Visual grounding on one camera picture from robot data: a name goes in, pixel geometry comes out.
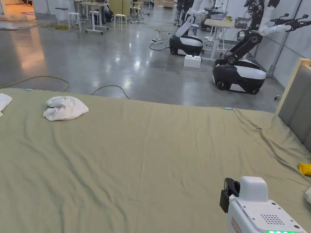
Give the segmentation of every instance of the headboard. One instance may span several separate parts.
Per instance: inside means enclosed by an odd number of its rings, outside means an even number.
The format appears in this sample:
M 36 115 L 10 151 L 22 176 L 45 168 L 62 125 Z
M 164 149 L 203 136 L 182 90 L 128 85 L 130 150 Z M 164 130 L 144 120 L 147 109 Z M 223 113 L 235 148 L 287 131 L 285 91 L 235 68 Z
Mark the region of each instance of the headboard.
M 311 60 L 300 59 L 276 114 L 311 152 Z

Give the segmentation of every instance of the yellow cloth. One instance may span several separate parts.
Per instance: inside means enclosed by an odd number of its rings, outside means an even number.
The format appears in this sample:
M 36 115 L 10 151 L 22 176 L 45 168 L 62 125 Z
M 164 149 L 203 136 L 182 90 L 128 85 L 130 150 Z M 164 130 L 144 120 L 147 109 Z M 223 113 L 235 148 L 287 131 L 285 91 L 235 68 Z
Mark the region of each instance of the yellow cloth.
M 299 164 L 299 171 L 302 174 L 304 174 L 305 176 L 311 176 L 311 164 L 300 163 Z

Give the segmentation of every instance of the white towel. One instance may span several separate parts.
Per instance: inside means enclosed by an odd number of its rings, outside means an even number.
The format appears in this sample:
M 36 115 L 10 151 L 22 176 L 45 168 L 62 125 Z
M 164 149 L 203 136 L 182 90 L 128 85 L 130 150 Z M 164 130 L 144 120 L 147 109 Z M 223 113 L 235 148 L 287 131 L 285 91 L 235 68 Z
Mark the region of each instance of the white towel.
M 6 94 L 0 93 L 0 116 L 2 116 L 2 110 L 11 103 L 12 98 Z
M 49 121 L 66 121 L 75 119 L 89 111 L 89 108 L 77 98 L 71 96 L 57 96 L 49 99 L 48 108 L 43 117 Z
M 311 188 L 309 188 L 308 191 L 306 191 L 306 193 L 304 194 L 304 198 L 307 200 L 307 202 L 310 203 L 311 205 Z

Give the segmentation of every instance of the white table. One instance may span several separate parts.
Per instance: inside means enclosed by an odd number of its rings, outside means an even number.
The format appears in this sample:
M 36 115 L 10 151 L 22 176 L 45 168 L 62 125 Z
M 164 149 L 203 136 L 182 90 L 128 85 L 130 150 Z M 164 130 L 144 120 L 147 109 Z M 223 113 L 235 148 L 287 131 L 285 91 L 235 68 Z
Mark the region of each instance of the white table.
M 213 45 L 213 49 L 212 49 L 212 54 L 210 58 L 205 58 L 202 57 L 202 59 L 204 60 L 209 60 L 209 61 L 215 61 L 216 59 L 214 59 L 215 57 L 215 53 L 216 53 L 216 48 L 217 48 L 217 44 L 219 43 L 219 34 L 220 34 L 220 28 L 235 28 L 234 22 L 230 22 L 230 21 L 223 21 L 223 20 L 213 20 L 213 19 L 206 19 L 204 22 L 205 25 L 210 25 L 210 26 L 214 26 L 215 27 L 215 40 L 214 40 L 214 45 Z
M 82 2 L 81 4 L 86 5 L 86 6 L 91 6 L 91 10 L 92 10 L 92 29 L 87 29 L 85 30 L 85 32 L 87 33 L 88 31 L 92 31 L 92 32 L 100 32 L 101 34 L 103 34 L 103 31 L 101 30 L 95 30 L 95 27 L 100 27 L 100 28 L 107 28 L 107 30 L 109 30 L 109 27 L 103 26 L 102 22 L 101 22 L 101 7 L 107 6 L 109 5 L 109 3 L 102 3 L 102 2 Z M 94 22 L 94 6 L 99 6 L 99 26 L 95 26 L 95 22 Z

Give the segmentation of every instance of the polished floor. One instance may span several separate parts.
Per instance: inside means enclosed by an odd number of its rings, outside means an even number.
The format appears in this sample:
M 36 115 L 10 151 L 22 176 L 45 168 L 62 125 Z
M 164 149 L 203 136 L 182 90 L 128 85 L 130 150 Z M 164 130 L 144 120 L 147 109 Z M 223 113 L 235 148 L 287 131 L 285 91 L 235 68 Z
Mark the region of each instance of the polished floor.
M 212 62 L 203 61 L 200 69 L 183 66 L 183 56 L 171 55 L 169 49 L 154 51 L 150 40 L 164 38 L 176 28 L 172 11 L 156 10 L 145 15 L 145 25 L 128 24 L 128 30 L 113 29 L 104 34 L 77 29 L 49 30 L 41 26 L 28 30 L 0 31 L 0 86 L 30 77 L 49 75 L 67 80 L 67 92 L 91 94 L 104 85 L 119 85 L 135 100 L 191 106 L 237 107 L 274 112 L 283 87 L 267 78 L 257 95 L 220 91 L 212 81 Z M 204 38 L 208 33 L 198 31 Z M 165 48 L 159 44 L 155 49 Z M 16 88 L 63 91 L 67 83 L 53 78 L 36 78 L 13 85 Z M 121 89 L 107 87 L 95 95 L 125 98 Z
M 21 14 L 21 12 L 34 12 L 33 6 L 26 4 L 7 5 L 6 10 L 9 15 L 21 15 L 21 16 L 25 16 L 25 14 Z M 32 15 L 26 16 L 28 16 L 29 19 L 35 19 L 35 16 Z

